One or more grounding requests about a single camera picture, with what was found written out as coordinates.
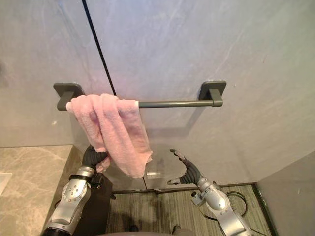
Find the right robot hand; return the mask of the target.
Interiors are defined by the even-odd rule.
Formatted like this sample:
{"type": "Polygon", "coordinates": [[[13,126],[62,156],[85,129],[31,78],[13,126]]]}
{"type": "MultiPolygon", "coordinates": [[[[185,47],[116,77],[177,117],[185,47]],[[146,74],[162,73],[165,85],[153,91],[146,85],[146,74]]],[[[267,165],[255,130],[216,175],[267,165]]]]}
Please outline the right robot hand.
{"type": "Polygon", "coordinates": [[[186,172],[179,178],[169,180],[167,182],[168,185],[179,185],[179,184],[195,184],[203,178],[201,172],[198,168],[190,162],[182,153],[178,150],[171,149],[171,153],[178,157],[178,159],[185,165],[186,172]]]}

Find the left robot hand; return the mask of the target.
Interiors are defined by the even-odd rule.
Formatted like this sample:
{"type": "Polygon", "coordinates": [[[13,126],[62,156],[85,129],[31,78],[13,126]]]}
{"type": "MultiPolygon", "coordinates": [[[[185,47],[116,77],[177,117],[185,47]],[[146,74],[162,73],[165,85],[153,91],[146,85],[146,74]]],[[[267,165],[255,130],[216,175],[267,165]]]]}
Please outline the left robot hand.
{"type": "Polygon", "coordinates": [[[89,145],[83,155],[82,166],[87,166],[96,170],[96,166],[105,160],[108,152],[96,152],[92,145],[89,145]]]}

